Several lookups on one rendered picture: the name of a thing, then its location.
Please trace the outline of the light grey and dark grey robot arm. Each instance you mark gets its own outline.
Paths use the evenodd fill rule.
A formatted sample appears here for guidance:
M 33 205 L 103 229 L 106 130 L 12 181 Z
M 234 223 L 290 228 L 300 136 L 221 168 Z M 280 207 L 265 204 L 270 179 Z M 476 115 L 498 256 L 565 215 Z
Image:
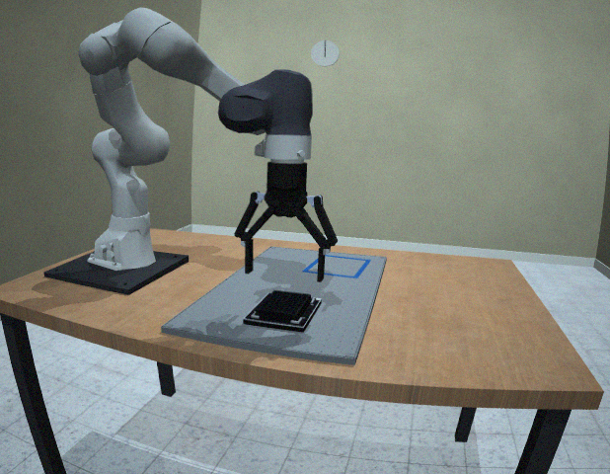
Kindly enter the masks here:
M 266 133 L 266 139 L 255 146 L 256 156 L 281 164 L 311 159 L 312 86 L 300 72 L 273 70 L 245 85 L 178 24 L 147 8 L 134 9 L 122 21 L 90 34 L 80 43 L 78 54 L 90 74 L 100 117 L 114 127 L 98 133 L 92 143 L 93 157 L 111 186 L 113 215 L 88 263 L 120 271 L 156 262 L 148 189 L 133 166 L 164 161 L 171 144 L 168 132 L 138 104 L 128 70 L 136 57 L 217 99 L 219 120 L 226 128 Z

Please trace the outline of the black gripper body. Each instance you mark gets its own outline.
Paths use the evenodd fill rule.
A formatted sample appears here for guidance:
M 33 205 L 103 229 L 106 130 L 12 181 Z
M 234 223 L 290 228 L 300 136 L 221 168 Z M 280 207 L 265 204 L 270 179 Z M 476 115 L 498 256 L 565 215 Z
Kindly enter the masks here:
M 302 210 L 307 203 L 306 181 L 307 163 L 281 164 L 267 162 L 265 202 L 270 206 L 276 199 L 281 201 L 273 212 L 274 215 L 294 217 L 295 214 L 286 204 L 289 200 L 293 200 L 297 207 Z

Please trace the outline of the blue tape outline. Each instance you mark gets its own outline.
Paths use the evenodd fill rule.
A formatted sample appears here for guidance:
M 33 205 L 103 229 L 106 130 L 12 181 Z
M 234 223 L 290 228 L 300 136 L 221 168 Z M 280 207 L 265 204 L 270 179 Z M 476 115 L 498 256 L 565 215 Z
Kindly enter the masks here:
M 346 258 L 346 257 L 338 257 L 338 256 L 336 256 L 336 257 L 337 257 L 337 258 Z M 364 261 L 364 259 L 356 259 L 356 258 L 354 258 L 354 259 L 355 259 L 355 260 L 363 260 L 363 261 Z M 358 272 L 355 274 L 355 276 L 345 276 L 345 277 L 353 277 L 353 278 L 358 278 L 358 277 L 361 275 L 361 273 L 364 271 L 364 269 L 367 267 L 367 265 L 370 263 L 370 260 L 365 260 L 365 261 L 366 261 L 366 262 L 365 262 L 365 263 L 363 264 L 363 266 L 362 266 L 362 267 L 359 269 L 359 271 L 358 271 Z M 308 266 L 308 267 L 307 267 L 305 270 L 303 270 L 302 272 L 309 273 L 309 270 L 310 270 L 310 269 L 311 269 L 313 266 L 315 266 L 317 263 L 318 263 L 318 259 L 317 259 L 316 261 L 314 261 L 314 262 L 313 262 L 311 265 L 309 265 L 309 266 Z M 317 274 L 317 272 L 312 272 L 312 273 L 313 273 L 313 274 Z M 329 276 L 337 276 L 337 277 L 342 277 L 342 275 L 334 275 L 334 274 L 328 274 L 328 275 L 329 275 Z

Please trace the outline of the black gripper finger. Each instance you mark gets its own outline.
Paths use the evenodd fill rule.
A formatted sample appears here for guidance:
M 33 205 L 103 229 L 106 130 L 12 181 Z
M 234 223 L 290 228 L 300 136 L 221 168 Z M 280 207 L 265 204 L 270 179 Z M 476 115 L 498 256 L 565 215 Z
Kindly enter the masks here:
M 338 242 L 338 239 L 328 218 L 328 215 L 324 210 L 323 197 L 321 195 L 317 195 L 315 197 L 307 197 L 307 202 L 310 202 L 311 206 L 315 208 L 316 214 L 319 218 L 319 221 L 322 225 L 327 239 L 324 237 L 324 235 L 309 217 L 304 207 L 302 208 L 301 213 L 300 209 L 297 207 L 293 200 L 289 200 L 286 204 L 292 210 L 295 216 L 302 222 L 302 224 L 305 226 L 305 228 L 320 246 L 318 256 L 317 282 L 321 282 L 324 279 L 325 255 L 330 253 L 331 246 L 335 246 Z
M 261 229 L 261 227 L 268 221 L 273 215 L 273 212 L 280 205 L 280 199 L 276 199 L 267 208 L 263 215 L 257 220 L 257 222 L 250 228 L 248 232 L 246 229 L 259 205 L 265 199 L 265 194 L 259 191 L 251 193 L 250 203 L 235 231 L 235 237 L 241 238 L 241 245 L 245 247 L 245 274 L 249 274 L 253 270 L 253 247 L 254 239 L 253 236 Z

